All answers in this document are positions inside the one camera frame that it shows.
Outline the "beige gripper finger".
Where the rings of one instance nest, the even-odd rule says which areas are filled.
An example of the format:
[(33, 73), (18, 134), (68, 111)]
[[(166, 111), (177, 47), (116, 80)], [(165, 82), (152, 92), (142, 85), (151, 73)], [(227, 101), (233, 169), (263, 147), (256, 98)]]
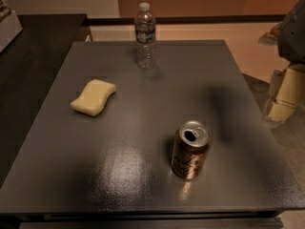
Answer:
[(305, 65), (291, 63), (284, 71), (274, 71), (269, 97), (263, 108), (267, 121), (283, 123), (304, 104)]

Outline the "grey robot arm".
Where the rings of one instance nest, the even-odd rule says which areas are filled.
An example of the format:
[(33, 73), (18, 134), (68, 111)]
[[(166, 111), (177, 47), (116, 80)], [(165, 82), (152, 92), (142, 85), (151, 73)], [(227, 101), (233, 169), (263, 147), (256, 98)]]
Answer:
[(305, 99), (305, 0), (298, 0), (274, 28), (280, 57), (289, 61), (283, 71), (274, 71), (269, 96), (263, 108), (265, 125), (283, 124)]

